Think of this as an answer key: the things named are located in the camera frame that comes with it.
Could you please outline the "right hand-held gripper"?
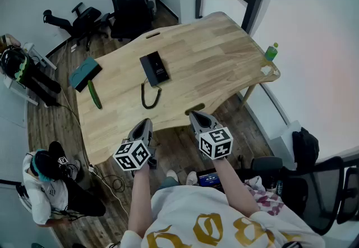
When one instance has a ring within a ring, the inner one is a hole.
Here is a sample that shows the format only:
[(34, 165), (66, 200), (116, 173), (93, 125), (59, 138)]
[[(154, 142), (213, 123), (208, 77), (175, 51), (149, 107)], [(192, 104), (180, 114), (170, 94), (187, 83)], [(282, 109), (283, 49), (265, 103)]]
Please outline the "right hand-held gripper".
[(233, 136), (227, 127), (216, 127), (218, 122), (212, 115), (194, 111), (189, 113), (189, 119), (204, 156), (215, 160), (232, 153)]

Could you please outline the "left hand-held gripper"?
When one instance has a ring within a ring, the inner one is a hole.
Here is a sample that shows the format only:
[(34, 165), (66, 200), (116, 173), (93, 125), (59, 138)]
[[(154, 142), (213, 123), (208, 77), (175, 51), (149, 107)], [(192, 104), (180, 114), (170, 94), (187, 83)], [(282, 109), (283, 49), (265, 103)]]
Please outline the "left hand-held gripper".
[(128, 139), (123, 140), (112, 158), (123, 171), (140, 170), (146, 163), (150, 169), (157, 169), (155, 148), (150, 146), (152, 137), (153, 123), (145, 118), (130, 131)]

